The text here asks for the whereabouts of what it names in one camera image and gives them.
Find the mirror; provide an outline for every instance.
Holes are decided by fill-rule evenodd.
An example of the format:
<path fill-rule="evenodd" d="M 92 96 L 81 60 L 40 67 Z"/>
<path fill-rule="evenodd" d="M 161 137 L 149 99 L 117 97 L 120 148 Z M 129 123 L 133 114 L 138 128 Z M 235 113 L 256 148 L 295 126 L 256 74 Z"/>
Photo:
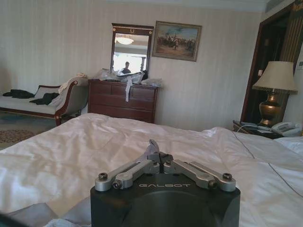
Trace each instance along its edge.
<path fill-rule="evenodd" d="M 147 72 L 152 26 L 113 24 L 111 70 L 121 74 Z"/>

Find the dresser drawer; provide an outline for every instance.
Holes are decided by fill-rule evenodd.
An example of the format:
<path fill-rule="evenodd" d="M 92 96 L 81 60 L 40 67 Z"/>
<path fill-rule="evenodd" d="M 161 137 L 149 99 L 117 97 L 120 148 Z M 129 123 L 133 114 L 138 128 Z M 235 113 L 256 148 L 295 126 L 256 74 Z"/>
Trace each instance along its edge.
<path fill-rule="evenodd" d="M 111 94 L 112 86 L 109 84 L 90 83 L 89 92 L 91 94 Z"/>
<path fill-rule="evenodd" d="M 91 94 L 90 104 L 94 105 L 110 105 L 116 107 L 140 109 L 140 110 L 153 110 L 154 102 L 152 100 L 129 98 L 128 102 L 125 101 L 125 96 L 110 96 L 103 94 Z"/>
<path fill-rule="evenodd" d="M 125 86 L 113 86 L 112 95 L 114 96 L 124 96 L 126 95 Z M 144 99 L 155 99 L 155 89 L 131 87 L 129 91 L 129 97 L 133 98 L 144 98 Z"/>
<path fill-rule="evenodd" d="M 116 118 L 130 118 L 143 122 L 152 123 L 153 113 L 152 111 L 135 110 L 130 108 L 121 108 L 115 106 L 106 105 L 90 105 L 90 111 L 92 113 L 104 114 Z"/>

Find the plastic bag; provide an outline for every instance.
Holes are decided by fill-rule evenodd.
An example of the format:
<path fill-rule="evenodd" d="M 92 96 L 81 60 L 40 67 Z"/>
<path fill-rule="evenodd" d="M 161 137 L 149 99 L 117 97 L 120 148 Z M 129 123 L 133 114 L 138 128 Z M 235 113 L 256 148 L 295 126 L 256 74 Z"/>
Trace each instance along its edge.
<path fill-rule="evenodd" d="M 154 87 L 161 87 L 162 86 L 162 79 L 145 79 L 141 81 L 143 85 L 149 85 Z"/>
<path fill-rule="evenodd" d="M 129 74 L 127 74 L 127 75 L 132 78 L 132 83 L 133 84 L 140 84 L 140 82 L 141 82 L 141 80 L 142 80 L 142 78 L 144 76 L 144 72 L 138 72 L 138 73 L 135 73 L 133 75 L 129 75 Z M 127 83 L 127 77 L 121 79 L 121 82 Z"/>
<path fill-rule="evenodd" d="M 99 79 L 99 80 L 120 80 L 114 73 L 111 73 L 110 70 L 101 69 L 97 72 L 92 79 Z"/>

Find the screw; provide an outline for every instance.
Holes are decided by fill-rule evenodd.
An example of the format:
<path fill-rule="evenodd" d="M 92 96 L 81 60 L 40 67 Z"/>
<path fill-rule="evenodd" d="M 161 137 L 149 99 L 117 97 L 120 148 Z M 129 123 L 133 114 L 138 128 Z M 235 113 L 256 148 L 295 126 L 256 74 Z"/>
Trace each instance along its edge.
<path fill-rule="evenodd" d="M 120 188 L 122 187 L 121 181 L 115 180 L 115 181 L 113 182 L 113 187 L 114 187 L 114 189 L 120 189 Z"/>
<path fill-rule="evenodd" d="M 208 188 L 209 189 L 214 189 L 214 188 L 216 188 L 217 187 L 217 182 L 216 182 L 216 180 L 210 180 L 209 182 L 208 182 Z"/>
<path fill-rule="evenodd" d="M 107 173 L 100 173 L 98 175 L 99 180 L 105 181 L 107 179 Z"/>
<path fill-rule="evenodd" d="M 224 173 L 222 177 L 223 177 L 223 179 L 225 179 L 225 180 L 229 180 L 229 181 L 232 180 L 232 175 L 229 174 L 229 173 Z"/>

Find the white pillow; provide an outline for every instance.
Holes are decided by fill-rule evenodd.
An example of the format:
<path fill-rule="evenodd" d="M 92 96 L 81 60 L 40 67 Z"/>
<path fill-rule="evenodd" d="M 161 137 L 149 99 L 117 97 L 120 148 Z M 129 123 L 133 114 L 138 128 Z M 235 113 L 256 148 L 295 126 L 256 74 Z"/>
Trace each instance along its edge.
<path fill-rule="evenodd" d="M 60 94 L 56 98 L 54 98 L 49 105 L 58 106 L 60 105 L 61 102 L 62 102 L 62 95 Z"/>
<path fill-rule="evenodd" d="M 45 93 L 58 93 L 58 88 L 40 87 L 35 94 L 35 98 L 43 98 Z"/>
<path fill-rule="evenodd" d="M 275 141 L 281 143 L 293 152 L 303 155 L 303 137 L 282 137 L 275 139 Z"/>

